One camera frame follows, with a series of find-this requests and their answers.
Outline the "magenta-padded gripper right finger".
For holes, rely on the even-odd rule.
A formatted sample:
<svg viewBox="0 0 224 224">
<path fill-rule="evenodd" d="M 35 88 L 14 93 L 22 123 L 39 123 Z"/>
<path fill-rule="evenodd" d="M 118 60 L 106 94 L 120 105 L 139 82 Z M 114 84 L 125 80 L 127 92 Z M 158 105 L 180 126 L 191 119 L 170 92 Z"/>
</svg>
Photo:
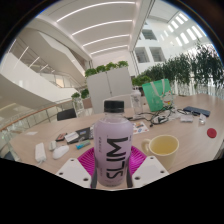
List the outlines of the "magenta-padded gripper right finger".
<svg viewBox="0 0 224 224">
<path fill-rule="evenodd" d="M 155 156 L 146 156 L 136 147 L 131 148 L 127 171 L 127 187 L 140 188 L 168 175 Z"/>
</svg>

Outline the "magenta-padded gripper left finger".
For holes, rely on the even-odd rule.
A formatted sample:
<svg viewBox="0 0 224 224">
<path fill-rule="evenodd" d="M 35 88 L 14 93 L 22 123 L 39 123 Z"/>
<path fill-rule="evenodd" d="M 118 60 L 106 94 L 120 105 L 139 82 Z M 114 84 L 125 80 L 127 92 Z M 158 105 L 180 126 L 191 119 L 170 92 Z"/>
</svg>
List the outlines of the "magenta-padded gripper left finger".
<svg viewBox="0 0 224 224">
<path fill-rule="evenodd" d="M 97 186 L 94 149 L 90 148 L 78 158 L 70 158 L 57 171 L 57 176 L 84 188 Z"/>
</svg>

